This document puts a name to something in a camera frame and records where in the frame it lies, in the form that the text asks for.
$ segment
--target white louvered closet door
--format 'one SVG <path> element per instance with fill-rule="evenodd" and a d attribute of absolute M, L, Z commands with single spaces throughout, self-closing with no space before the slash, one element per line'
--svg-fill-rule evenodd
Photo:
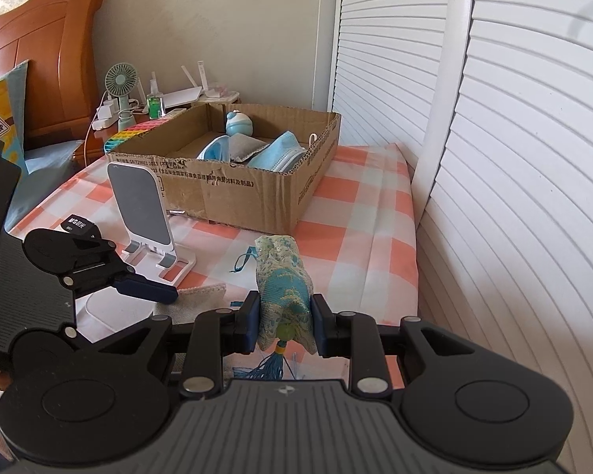
<path fill-rule="evenodd" d="M 448 0 L 341 0 L 332 109 L 345 145 L 422 150 Z"/>
<path fill-rule="evenodd" d="M 472 18 L 417 232 L 421 312 L 556 380 L 561 463 L 593 474 L 593 0 L 474 0 Z"/>

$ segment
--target cardboard box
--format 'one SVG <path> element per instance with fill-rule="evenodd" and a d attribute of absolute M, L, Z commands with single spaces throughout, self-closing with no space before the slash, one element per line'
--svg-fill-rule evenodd
<path fill-rule="evenodd" d="M 198 160 L 213 138 L 225 133 L 226 114 L 241 110 L 254 137 L 270 142 L 286 130 L 308 148 L 288 173 Z M 291 234 L 336 153 L 340 115 L 268 105 L 202 105 L 108 154 L 110 160 L 147 166 L 161 181 L 168 210 L 269 234 Z"/>

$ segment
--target hand sanitizer bottle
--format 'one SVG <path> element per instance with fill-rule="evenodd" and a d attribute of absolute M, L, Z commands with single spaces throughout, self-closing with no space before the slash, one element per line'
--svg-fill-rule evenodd
<path fill-rule="evenodd" d="M 147 96 L 147 107 L 149 109 L 149 119 L 160 119 L 165 115 L 165 107 L 162 102 L 164 96 L 158 90 L 158 82 L 156 81 L 156 74 L 152 72 L 152 79 L 149 81 L 149 95 Z"/>

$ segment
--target tablecloth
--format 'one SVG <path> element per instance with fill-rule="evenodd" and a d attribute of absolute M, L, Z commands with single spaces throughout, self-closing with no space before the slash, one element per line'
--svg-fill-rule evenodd
<path fill-rule="evenodd" d="M 77 173 L 28 214 L 11 234 L 19 238 L 35 228 L 56 228 L 76 214 L 95 222 L 102 236 L 128 242 L 101 158 Z M 197 257 L 180 288 L 226 283 L 226 301 L 242 301 L 256 290 L 255 263 L 230 272 L 239 255 L 261 234 L 185 216 L 172 216 L 175 241 Z M 395 145 L 338 147 L 330 168 L 293 233 L 314 290 L 334 312 L 368 313 L 380 324 L 395 324 L 417 313 L 415 224 L 408 168 Z M 77 305 L 77 327 L 90 340 L 109 331 L 88 322 Z M 240 357 L 235 366 L 254 367 L 263 353 Z M 291 342 L 286 359 L 297 378 L 346 378 L 344 359 L 322 359 Z"/>

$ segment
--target handheld fan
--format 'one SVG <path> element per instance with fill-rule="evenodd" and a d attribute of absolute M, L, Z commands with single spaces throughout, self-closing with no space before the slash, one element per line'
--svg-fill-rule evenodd
<path fill-rule="evenodd" d="M 106 90 L 110 96 L 119 99 L 119 132 L 136 125 L 129 94 L 136 87 L 137 78 L 136 68 L 127 62 L 114 64 L 106 73 Z"/>

